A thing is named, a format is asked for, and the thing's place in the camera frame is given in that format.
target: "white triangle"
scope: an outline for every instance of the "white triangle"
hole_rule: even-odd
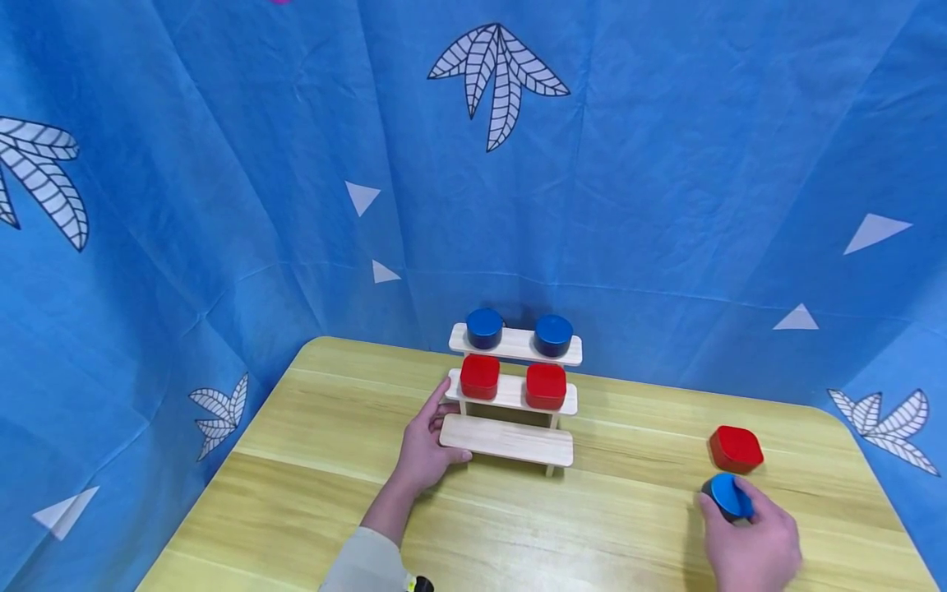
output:
[[[97,491],[98,486],[90,487],[79,495],[73,495],[69,499],[36,512],[33,514],[33,519],[48,528],[57,539],[62,540],[72,530]]]
[[[843,255],[860,251],[876,242],[889,239],[899,232],[907,230],[912,225],[913,224],[909,222],[892,220],[885,216],[878,216],[877,214],[867,214],[862,221],[862,225],[855,231],[855,236],[851,237],[849,246],[845,247],[845,253],[843,253]]]
[[[376,260],[371,260],[371,273],[375,276],[375,283],[391,281],[392,279],[401,279],[402,277],[391,271]]]
[[[381,189],[355,185],[348,181],[346,181],[346,188],[348,189],[348,197],[351,198],[352,205],[355,206],[355,211],[358,213],[359,218],[361,218],[365,210],[371,206],[371,203],[375,201],[378,194],[382,192]]]
[[[809,309],[806,308],[805,304],[800,304],[795,307],[791,313],[784,316],[773,328],[773,331],[781,329],[807,329],[809,331],[815,331],[818,328],[819,326],[815,324],[815,319],[809,314]]]

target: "blue lid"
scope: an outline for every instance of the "blue lid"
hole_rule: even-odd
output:
[[[738,518],[753,516],[753,502],[735,482],[735,475],[720,473],[710,479],[710,494],[717,505]]]
[[[477,309],[467,315],[467,333],[493,337],[503,329],[503,317],[494,309]]]
[[[549,345],[568,345],[572,323],[557,314],[545,314],[536,321],[536,336]]]

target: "three-tier wooden stand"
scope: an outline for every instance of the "three-tier wooden stand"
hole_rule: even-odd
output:
[[[492,350],[478,350],[467,340],[467,325],[457,323],[451,331],[449,347],[467,356],[470,353],[497,358],[544,362],[559,366],[578,366],[582,363],[582,340],[572,337],[569,348],[558,358],[542,355],[533,347],[533,332],[504,328],[499,345]],[[460,368],[450,371],[451,388],[447,398],[460,402],[460,415],[448,415],[440,432],[443,446],[465,448],[474,453],[494,457],[515,458],[546,465],[545,475],[552,476],[556,467],[572,466],[572,434],[560,429],[559,417],[575,415],[579,411],[579,392],[569,383],[565,388],[563,406],[555,411],[527,405],[526,379],[522,376],[500,374],[496,397],[491,401],[468,399],[460,389]],[[549,427],[536,427],[514,422],[477,418],[467,414],[468,405],[482,404],[510,409],[522,409],[549,416]]]

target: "white leaf print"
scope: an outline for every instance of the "white leaf print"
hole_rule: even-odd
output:
[[[0,170],[0,220],[19,228],[20,223],[16,220],[16,213],[13,211],[13,204],[9,201],[7,186],[3,183],[3,171]]]
[[[195,423],[208,438],[226,438],[234,429],[233,423],[227,420],[198,420]]]
[[[910,438],[917,434],[927,422],[927,414],[927,396],[924,391],[918,389],[866,435]]]
[[[76,138],[66,130],[9,117],[0,117],[0,142],[17,152],[52,160],[72,160],[79,155]]]
[[[196,404],[217,416],[216,420],[197,420],[197,427],[204,433],[204,445],[198,462],[204,459],[227,436],[233,434],[243,418],[246,404],[246,388],[249,374],[243,374],[233,395],[229,398],[215,388],[198,388],[188,396]]]
[[[244,374],[243,378],[237,383],[237,388],[234,389],[234,395],[230,398],[230,417],[234,420],[234,424],[240,423],[241,417],[243,417],[243,404],[246,403],[246,384],[250,380],[249,374]]]
[[[914,391],[881,423],[878,423],[878,413],[882,393],[868,395],[857,404],[841,390],[830,388],[829,396],[859,436],[931,475],[940,476],[934,463],[917,446],[907,441],[927,422],[928,402],[922,390]]]
[[[464,64],[467,61],[467,52],[470,51],[471,45],[474,44],[477,33],[487,27],[489,27],[489,25],[477,27],[461,35],[444,53],[440,54],[438,61],[434,64],[434,67],[431,68],[431,72],[428,73],[427,78],[429,80],[450,78],[463,72]]]
[[[230,420],[230,403],[227,396],[213,388],[198,388],[188,395],[192,401],[219,418]]]
[[[496,61],[496,79],[493,81],[493,106],[487,152],[506,141],[516,126],[516,118],[520,115],[522,89],[518,81],[510,79],[508,59],[506,46],[501,40]]]
[[[852,422],[852,409],[855,408],[855,403],[849,399],[848,396],[841,390],[835,390],[834,388],[829,389],[829,396],[833,401],[835,401],[835,406],[838,407],[838,410],[842,412],[842,415],[845,416],[845,419]]]
[[[874,393],[859,401],[851,410],[851,423],[862,436],[878,425],[878,411],[882,406],[882,394]]]
[[[918,450],[918,447],[903,438],[882,434],[875,436],[865,436],[865,440],[868,440],[875,446],[888,451],[901,460],[906,460],[907,462],[913,464],[919,469],[922,469],[923,471],[926,471],[927,473],[930,473],[931,475],[940,476],[940,472],[937,470],[934,464],[928,460],[920,450]]]
[[[0,160],[40,203],[76,250],[81,251],[89,236],[85,206],[59,165],[42,156],[17,152],[2,143]]]
[[[565,84],[515,35],[500,27],[500,36],[507,49],[509,71],[521,84],[537,95],[562,97],[569,94]]]
[[[520,114],[523,86],[549,97],[569,94],[552,70],[499,23],[489,23],[461,35],[440,55],[427,78],[463,74],[467,114],[473,119],[494,72],[487,152],[496,150],[512,133]]]
[[[480,104],[480,97],[487,88],[487,81],[496,67],[496,49],[496,25],[490,25],[476,34],[473,45],[467,53],[464,86],[467,91],[467,112],[471,118],[474,117],[476,107]]]

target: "blue curtain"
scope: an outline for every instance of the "blue curtain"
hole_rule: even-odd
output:
[[[0,4],[0,588],[133,589],[303,343],[484,305],[835,414],[947,585],[945,63],[939,0]]]

